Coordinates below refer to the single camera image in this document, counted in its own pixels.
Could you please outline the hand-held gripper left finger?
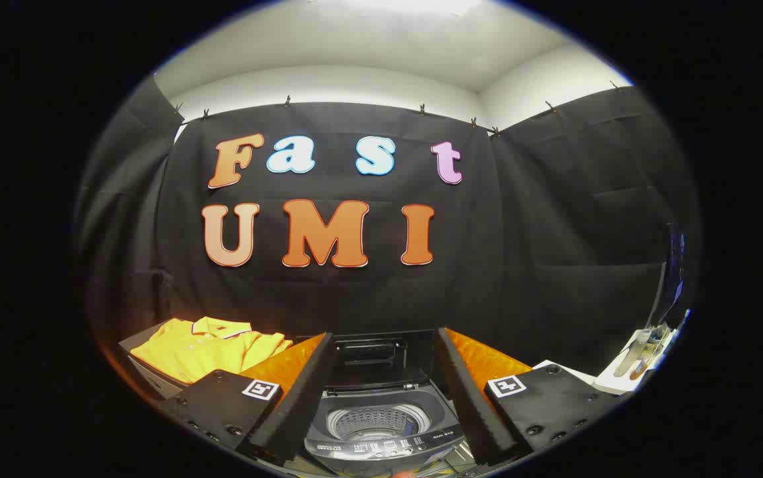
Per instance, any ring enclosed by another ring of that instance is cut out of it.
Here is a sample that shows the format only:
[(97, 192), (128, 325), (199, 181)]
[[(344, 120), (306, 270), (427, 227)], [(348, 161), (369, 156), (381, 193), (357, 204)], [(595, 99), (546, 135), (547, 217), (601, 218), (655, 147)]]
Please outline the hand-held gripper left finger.
[(317, 334), (244, 372), (214, 370), (161, 408), (230, 453), (283, 465), (304, 447), (335, 358), (333, 333)]

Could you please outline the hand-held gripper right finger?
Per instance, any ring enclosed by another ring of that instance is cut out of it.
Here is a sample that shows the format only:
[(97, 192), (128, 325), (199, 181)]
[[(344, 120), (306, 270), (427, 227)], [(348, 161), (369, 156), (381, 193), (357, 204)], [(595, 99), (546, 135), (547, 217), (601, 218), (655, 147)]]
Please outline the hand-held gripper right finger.
[(527, 366), (445, 327), (435, 337), (439, 367), (478, 465), (500, 465), (568, 441), (627, 400), (555, 363)]

